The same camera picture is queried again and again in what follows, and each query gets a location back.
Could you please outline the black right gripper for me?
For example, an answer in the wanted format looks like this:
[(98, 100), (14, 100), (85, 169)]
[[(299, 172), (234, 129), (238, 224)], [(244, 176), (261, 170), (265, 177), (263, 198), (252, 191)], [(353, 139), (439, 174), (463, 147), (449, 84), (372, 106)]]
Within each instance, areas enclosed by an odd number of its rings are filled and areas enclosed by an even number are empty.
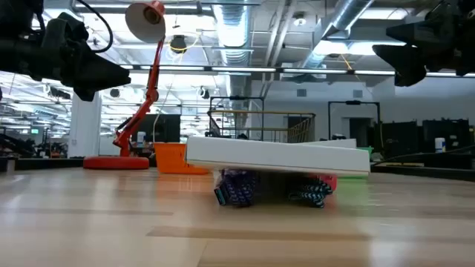
[(412, 86), (426, 77), (416, 47), (444, 47), (442, 68), (457, 76), (475, 73), (475, 0), (439, 0), (424, 21), (388, 27), (386, 35), (406, 44), (372, 46), (395, 70), (395, 86)]

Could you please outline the long ceiling light strip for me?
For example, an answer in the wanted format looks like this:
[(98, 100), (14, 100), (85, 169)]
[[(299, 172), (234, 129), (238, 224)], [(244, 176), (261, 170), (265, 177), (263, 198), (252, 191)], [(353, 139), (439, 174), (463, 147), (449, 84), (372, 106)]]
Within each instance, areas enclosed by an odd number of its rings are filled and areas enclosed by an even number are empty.
[[(120, 65), (127, 70), (148, 70), (151, 65)], [(208, 72), (208, 73), (285, 73), (285, 74), (333, 74), (333, 75), (357, 75), (357, 76), (394, 76), (394, 70), (342, 70), (342, 69), (306, 69), (287, 67), (229, 67), (229, 66), (193, 66), (193, 65), (162, 65), (159, 70), (169, 72)], [(429, 72), (426, 77), (433, 78), (471, 78), (475, 79), (475, 73), (457, 76), (451, 72)]]

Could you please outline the black background cabinet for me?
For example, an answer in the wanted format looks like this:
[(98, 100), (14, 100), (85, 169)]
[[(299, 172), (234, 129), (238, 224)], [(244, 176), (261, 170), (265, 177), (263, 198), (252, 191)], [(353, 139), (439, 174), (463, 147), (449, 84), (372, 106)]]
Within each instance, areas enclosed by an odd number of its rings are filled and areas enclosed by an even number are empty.
[(471, 144), (470, 125), (467, 119), (425, 120), (422, 122), (422, 150), (435, 151), (435, 139), (444, 138), (447, 151)]
[(419, 151), (419, 129), (416, 121), (391, 122), (382, 125), (386, 157), (415, 154)]

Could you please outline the red wall charger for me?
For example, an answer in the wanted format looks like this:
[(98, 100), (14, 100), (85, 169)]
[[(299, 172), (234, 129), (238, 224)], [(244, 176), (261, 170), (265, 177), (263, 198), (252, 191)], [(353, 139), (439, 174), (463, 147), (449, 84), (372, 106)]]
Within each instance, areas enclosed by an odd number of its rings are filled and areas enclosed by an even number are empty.
[(328, 186), (331, 187), (331, 189), (333, 191), (336, 190), (337, 182), (338, 182), (338, 177), (336, 175), (333, 175), (333, 174), (319, 174), (318, 178), (322, 182), (325, 182), (326, 184), (328, 184)]

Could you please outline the red desk lamp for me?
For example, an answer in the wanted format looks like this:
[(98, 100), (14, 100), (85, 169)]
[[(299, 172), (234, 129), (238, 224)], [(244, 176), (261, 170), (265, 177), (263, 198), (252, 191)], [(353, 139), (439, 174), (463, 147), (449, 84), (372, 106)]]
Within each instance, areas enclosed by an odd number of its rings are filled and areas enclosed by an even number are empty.
[(148, 83), (145, 92), (145, 101), (137, 112), (125, 120), (116, 129), (116, 138), (113, 144), (119, 148), (119, 156), (90, 156), (84, 159), (83, 167), (101, 170), (142, 170), (149, 167), (149, 160), (145, 157), (130, 156), (129, 139), (137, 132), (138, 126), (150, 111), (150, 107), (159, 99), (157, 89), (160, 73), (160, 57), (166, 37), (166, 23), (164, 19), (165, 6), (159, 0), (150, 2), (135, 2), (125, 11), (125, 21), (128, 29), (143, 42), (154, 42), (157, 49), (153, 64), (150, 67)]

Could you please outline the white box with cable picture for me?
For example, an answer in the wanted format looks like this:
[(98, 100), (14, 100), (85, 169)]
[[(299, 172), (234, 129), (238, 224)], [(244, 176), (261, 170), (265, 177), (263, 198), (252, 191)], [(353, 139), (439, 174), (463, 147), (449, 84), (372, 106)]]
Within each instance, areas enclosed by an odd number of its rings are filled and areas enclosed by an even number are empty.
[(188, 138), (185, 161), (210, 168), (255, 169), (308, 174), (366, 176), (368, 152), (302, 143), (262, 142), (214, 137)]

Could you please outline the black aluminium table frame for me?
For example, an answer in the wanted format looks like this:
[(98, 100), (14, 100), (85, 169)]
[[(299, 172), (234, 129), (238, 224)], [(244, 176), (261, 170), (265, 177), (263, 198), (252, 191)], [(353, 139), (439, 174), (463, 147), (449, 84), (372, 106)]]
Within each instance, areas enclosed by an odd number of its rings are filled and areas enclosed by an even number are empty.
[[(79, 168), (82, 167), (83, 159), (17, 159), (0, 157), (0, 173), (8, 170), (9, 161), (14, 163), (12, 167), (14, 171), (31, 171), (54, 168)], [(416, 177), (433, 177), (475, 182), (475, 170), (377, 165), (376, 167), (372, 167), (371, 171), (373, 173), (401, 174)]]

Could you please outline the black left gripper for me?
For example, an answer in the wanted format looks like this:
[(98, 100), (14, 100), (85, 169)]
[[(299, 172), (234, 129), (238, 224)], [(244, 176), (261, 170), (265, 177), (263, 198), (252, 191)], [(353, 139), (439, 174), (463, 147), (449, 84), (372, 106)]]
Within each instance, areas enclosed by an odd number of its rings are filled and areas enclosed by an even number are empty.
[(86, 42), (85, 24), (62, 10), (44, 9), (44, 0), (0, 0), (0, 70), (34, 80), (61, 80), (82, 101), (93, 101), (96, 92), (127, 85), (130, 71), (98, 56), (79, 44), (60, 61), (46, 48), (69, 42)]

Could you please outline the orange plastic basket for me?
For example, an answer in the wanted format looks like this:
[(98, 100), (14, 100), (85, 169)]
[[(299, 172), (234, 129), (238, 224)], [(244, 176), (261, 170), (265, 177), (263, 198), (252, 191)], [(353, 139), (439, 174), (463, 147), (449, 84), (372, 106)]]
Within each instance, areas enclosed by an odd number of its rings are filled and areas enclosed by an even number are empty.
[(161, 174), (206, 175), (207, 169), (198, 168), (185, 161), (186, 144), (155, 142), (157, 169)]

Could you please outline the black background screen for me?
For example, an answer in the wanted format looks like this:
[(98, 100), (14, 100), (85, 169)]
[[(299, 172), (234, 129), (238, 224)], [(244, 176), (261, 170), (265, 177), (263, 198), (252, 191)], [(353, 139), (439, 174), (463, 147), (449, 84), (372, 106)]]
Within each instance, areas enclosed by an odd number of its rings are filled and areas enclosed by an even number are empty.
[(179, 142), (181, 115), (160, 114), (157, 120), (156, 118), (156, 114), (146, 114), (131, 136), (131, 141), (136, 142), (137, 134), (145, 132), (146, 142)]

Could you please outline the silver ventilation duct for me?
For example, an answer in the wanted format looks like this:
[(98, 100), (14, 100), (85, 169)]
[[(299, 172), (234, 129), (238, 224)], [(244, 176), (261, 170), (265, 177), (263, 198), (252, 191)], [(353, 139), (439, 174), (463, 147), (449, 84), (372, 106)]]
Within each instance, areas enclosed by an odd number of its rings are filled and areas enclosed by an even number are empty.
[(248, 67), (251, 10), (245, 5), (215, 4), (212, 6), (217, 22), (217, 36), (223, 64), (226, 67)]
[(301, 68), (318, 68), (331, 52), (328, 39), (348, 39), (351, 27), (375, 0), (338, 0), (334, 12), (319, 19), (312, 34), (313, 48), (300, 64)]

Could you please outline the white building column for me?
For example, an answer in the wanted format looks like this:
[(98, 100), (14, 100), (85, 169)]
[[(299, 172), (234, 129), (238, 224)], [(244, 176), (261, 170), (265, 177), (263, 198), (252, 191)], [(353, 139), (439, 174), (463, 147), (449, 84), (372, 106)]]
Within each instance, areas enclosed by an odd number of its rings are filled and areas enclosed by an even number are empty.
[(73, 95), (70, 132), (68, 135), (68, 157), (88, 157), (99, 154), (102, 98), (94, 94), (92, 102), (82, 101)]

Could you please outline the black metal frame stand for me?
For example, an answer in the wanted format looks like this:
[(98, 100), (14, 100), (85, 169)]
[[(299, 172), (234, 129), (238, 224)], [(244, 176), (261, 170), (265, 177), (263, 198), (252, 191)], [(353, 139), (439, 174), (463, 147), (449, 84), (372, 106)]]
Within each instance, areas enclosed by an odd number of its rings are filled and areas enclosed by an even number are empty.
[(362, 102), (359, 100), (347, 100), (347, 101), (329, 101), (327, 103), (327, 133), (328, 133), (328, 138), (332, 136), (332, 128), (331, 128), (331, 123), (332, 123), (332, 111), (331, 111), (331, 105), (332, 104), (343, 104), (343, 105), (375, 105), (376, 106), (376, 114), (377, 114), (377, 123), (376, 126), (379, 130), (379, 144), (381, 146), (381, 149), (384, 148), (384, 140), (382, 136), (382, 121), (381, 121), (381, 105), (380, 102)]
[(212, 96), (209, 100), (208, 137), (263, 141), (264, 98)]

